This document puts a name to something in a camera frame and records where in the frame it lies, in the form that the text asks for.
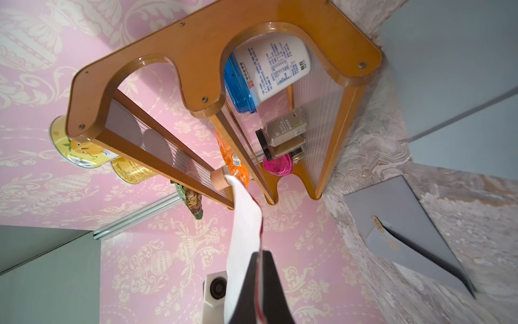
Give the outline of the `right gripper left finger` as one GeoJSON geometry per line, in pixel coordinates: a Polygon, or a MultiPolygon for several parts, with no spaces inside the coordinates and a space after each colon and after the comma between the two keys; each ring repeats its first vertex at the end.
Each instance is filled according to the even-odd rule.
{"type": "Polygon", "coordinates": [[[252,254],[247,269],[244,283],[241,287],[240,296],[236,308],[230,318],[230,324],[256,324],[255,290],[256,290],[256,268],[257,255],[252,254]]]}

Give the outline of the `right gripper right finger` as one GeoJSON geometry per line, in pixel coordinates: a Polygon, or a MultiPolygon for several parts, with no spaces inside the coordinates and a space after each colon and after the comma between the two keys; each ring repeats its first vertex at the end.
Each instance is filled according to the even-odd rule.
{"type": "Polygon", "coordinates": [[[270,251],[263,251],[263,312],[267,323],[295,323],[270,251]]]}

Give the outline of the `dark grey envelope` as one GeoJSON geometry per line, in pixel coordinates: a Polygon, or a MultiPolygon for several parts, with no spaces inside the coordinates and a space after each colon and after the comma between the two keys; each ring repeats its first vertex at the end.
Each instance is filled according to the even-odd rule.
{"type": "Polygon", "coordinates": [[[344,202],[368,249],[468,296],[475,288],[405,178],[346,194],[344,202]]]}

